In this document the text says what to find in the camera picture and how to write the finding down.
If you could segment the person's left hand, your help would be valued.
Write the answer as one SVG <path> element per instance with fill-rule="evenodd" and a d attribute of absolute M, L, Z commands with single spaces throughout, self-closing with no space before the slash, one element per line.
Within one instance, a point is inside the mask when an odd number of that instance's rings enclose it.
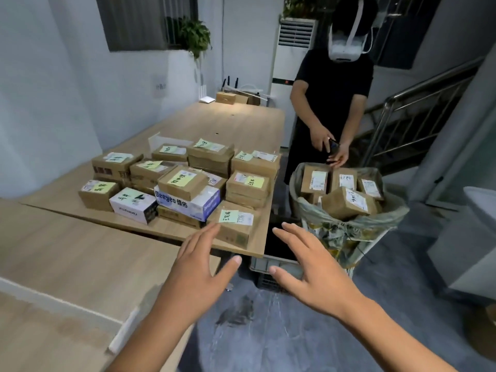
<path fill-rule="evenodd" d="M 214 288 L 215 275 L 210 271 L 210 251 L 220 228 L 220 224 L 211 223 L 183 242 L 160 293 L 165 303 L 178 301 L 192 307 L 198 319 L 225 291 Z"/>

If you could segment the person's right hand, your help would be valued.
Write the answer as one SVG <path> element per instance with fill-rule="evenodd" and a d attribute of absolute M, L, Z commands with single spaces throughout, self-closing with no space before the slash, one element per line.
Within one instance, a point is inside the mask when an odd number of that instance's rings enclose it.
<path fill-rule="evenodd" d="M 272 231 L 282 241 L 282 228 Z M 321 250 L 294 255 L 304 275 L 297 292 L 290 294 L 315 311 L 336 318 L 340 303 L 363 295 L 323 244 Z"/>

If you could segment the person's left forearm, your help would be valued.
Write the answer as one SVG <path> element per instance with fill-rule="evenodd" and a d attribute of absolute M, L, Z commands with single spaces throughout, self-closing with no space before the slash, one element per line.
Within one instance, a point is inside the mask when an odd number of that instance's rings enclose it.
<path fill-rule="evenodd" d="M 198 317 L 178 301 L 156 304 L 105 372 L 160 372 Z"/>

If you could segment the person's right forearm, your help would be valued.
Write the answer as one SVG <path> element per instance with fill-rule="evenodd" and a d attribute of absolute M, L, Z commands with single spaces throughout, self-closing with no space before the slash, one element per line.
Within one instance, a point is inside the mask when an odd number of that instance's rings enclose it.
<path fill-rule="evenodd" d="M 384 372 L 458 372 L 363 295 L 344 300 L 333 315 L 360 341 Z"/>

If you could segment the woven plastic sack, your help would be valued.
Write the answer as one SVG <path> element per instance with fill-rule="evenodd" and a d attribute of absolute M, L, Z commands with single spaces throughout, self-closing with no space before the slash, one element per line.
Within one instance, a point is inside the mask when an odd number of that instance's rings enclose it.
<path fill-rule="evenodd" d="M 405 201 L 388 193 L 377 168 L 355 168 L 358 177 L 368 176 L 377 181 L 384 200 L 376 201 L 379 213 L 373 216 L 358 216 L 347 221 L 330 217 L 322 208 L 321 198 L 325 195 L 300 193 L 305 165 L 329 169 L 327 194 L 329 194 L 332 170 L 325 164 L 301 162 L 292 172 L 289 181 L 290 205 L 293 215 L 301 220 L 303 227 L 314 234 L 351 276 L 357 262 L 389 230 L 397 227 L 409 212 Z"/>

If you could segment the brown labelled parcel box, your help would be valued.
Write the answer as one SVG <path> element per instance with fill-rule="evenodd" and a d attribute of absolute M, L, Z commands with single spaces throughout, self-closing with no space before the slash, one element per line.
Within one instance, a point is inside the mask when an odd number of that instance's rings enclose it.
<path fill-rule="evenodd" d="M 361 193 L 367 194 L 378 201 L 383 201 L 383 192 L 377 181 L 368 176 L 360 176 L 357 178 L 357 190 Z"/>
<path fill-rule="evenodd" d="M 346 187 L 351 190 L 357 189 L 358 171 L 354 168 L 334 168 L 329 193 L 339 187 Z"/>
<path fill-rule="evenodd" d="M 302 195 L 326 195 L 328 187 L 329 169 L 305 165 L 301 181 L 300 193 Z"/>
<path fill-rule="evenodd" d="M 379 213 L 376 201 L 368 194 L 339 187 L 321 198 L 323 210 L 332 218 L 347 221 Z"/>

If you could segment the white and blue glove box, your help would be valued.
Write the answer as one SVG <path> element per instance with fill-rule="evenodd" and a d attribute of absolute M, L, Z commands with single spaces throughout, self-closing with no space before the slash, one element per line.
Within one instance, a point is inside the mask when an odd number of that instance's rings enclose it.
<path fill-rule="evenodd" d="M 154 194 L 160 206 L 202 222 L 208 219 L 221 202 L 220 190 L 209 185 L 192 200 L 184 200 L 162 192 L 158 186 L 154 187 Z"/>

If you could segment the pile of cardboard parcels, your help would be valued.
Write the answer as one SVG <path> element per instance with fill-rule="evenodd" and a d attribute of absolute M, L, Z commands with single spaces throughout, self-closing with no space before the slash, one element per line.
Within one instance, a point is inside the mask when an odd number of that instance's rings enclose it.
<path fill-rule="evenodd" d="M 210 176 L 199 169 L 173 166 L 169 168 L 163 167 L 158 172 L 147 168 L 152 162 L 138 161 L 134 156 L 131 157 L 130 163 L 137 163 L 142 170 L 149 173 L 161 174 L 157 182 L 159 189 L 184 200 L 194 199 L 204 187 L 209 185 Z M 78 195 L 86 208 L 109 215 L 110 213 L 115 213 L 109 199 L 121 190 L 120 185 L 117 183 L 92 180 L 88 181 L 78 191 Z M 193 228 L 200 229 L 206 224 L 220 223 L 221 230 L 217 238 L 220 240 L 221 245 L 215 244 L 215 247 L 221 250 L 238 251 L 242 254 L 257 257 L 261 257 L 264 254 L 267 229 L 262 230 L 262 211 L 235 203 L 232 194 L 228 190 L 226 191 L 226 198 L 224 199 L 221 196 L 220 204 L 205 222 L 172 211 L 159 204 L 157 210 L 158 216 L 155 219 L 165 219 L 186 226 L 189 233 L 192 232 Z M 155 219 L 146 226 L 155 225 L 157 223 Z"/>

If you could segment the white box with black print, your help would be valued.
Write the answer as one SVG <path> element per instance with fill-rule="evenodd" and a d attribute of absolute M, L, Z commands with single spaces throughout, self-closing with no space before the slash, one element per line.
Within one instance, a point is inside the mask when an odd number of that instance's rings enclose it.
<path fill-rule="evenodd" d="M 148 225 L 158 216 L 156 198 L 129 187 L 115 194 L 109 202 L 116 214 L 141 224 Z"/>

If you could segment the open cardboard box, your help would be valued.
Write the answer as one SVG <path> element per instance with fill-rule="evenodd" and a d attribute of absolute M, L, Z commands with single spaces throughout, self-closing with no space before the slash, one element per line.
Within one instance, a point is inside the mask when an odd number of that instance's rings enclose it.
<path fill-rule="evenodd" d="M 249 91 L 233 91 L 235 94 L 235 103 L 243 105 L 252 106 L 267 106 L 270 97 L 266 94 L 259 92 L 249 92 Z"/>

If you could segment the metal stair railing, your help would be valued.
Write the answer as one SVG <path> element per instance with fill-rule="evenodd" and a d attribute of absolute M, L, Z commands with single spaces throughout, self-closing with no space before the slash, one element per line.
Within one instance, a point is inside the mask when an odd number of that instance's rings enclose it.
<path fill-rule="evenodd" d="M 420 165 L 484 60 L 450 68 L 367 109 L 373 126 L 353 141 L 349 166 L 390 175 Z"/>

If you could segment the white standing air conditioner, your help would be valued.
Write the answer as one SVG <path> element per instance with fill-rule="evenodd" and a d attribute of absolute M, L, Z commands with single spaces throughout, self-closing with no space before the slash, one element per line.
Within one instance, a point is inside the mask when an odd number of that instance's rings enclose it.
<path fill-rule="evenodd" d="M 290 100 L 291 90 L 302 60 L 313 48 L 317 26 L 315 19 L 281 18 L 279 22 L 268 106 L 284 112 L 283 148 L 290 147 L 297 119 Z"/>

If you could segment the white headset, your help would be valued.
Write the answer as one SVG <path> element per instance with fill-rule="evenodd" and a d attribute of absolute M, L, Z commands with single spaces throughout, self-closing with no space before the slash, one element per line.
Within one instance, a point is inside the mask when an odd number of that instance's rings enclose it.
<path fill-rule="evenodd" d="M 334 62 L 355 62 L 368 53 L 367 39 L 373 39 L 378 13 L 376 0 L 340 0 L 328 33 L 328 56 Z"/>

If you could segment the green potted plant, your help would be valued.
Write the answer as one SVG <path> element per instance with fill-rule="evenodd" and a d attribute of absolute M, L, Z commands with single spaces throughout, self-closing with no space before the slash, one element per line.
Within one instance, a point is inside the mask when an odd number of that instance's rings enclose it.
<path fill-rule="evenodd" d="M 282 18 L 318 19 L 332 0 L 284 0 Z"/>
<path fill-rule="evenodd" d="M 179 18 L 179 45 L 199 60 L 208 49 L 212 49 L 211 34 L 202 21 L 191 18 Z"/>

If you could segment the dark window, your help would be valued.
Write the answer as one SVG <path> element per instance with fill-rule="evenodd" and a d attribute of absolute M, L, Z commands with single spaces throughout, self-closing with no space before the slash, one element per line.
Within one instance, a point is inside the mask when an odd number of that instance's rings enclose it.
<path fill-rule="evenodd" d="M 198 0 L 96 0 L 110 52 L 184 50 L 183 22 L 198 18 Z"/>

